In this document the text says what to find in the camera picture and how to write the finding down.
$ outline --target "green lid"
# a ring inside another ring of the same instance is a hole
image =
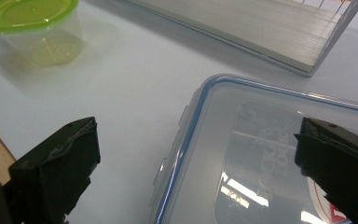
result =
[[[54,27],[76,6],[77,0],[0,0],[0,33]]]

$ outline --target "clear food storage container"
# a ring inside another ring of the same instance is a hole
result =
[[[358,0],[126,1],[308,77],[358,12]]]
[[[149,223],[351,223],[295,165],[304,117],[358,134],[358,104],[217,76],[195,92],[156,175]]]
[[[72,61],[83,49],[77,0],[0,0],[0,36],[38,67]]]

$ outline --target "clear plastic box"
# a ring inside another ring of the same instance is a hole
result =
[[[83,49],[77,0],[0,0],[0,36],[32,65],[72,61]]]
[[[211,77],[156,175],[149,223],[351,223],[295,165],[304,117],[358,134],[358,104],[241,77]]]
[[[358,0],[126,1],[308,77],[358,11]]]

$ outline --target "container lid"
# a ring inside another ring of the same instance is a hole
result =
[[[150,223],[350,223],[295,164],[304,117],[358,134],[358,104],[213,77],[181,119]]]
[[[78,0],[0,0],[0,33],[48,29],[63,22]]]

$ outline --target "white table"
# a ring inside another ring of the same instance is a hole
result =
[[[0,40],[0,137],[16,158],[70,121],[99,122],[102,163],[71,223],[146,223],[160,161],[209,76],[358,102],[358,15],[312,78],[121,1],[81,1],[78,16],[87,45],[67,65],[26,67]]]

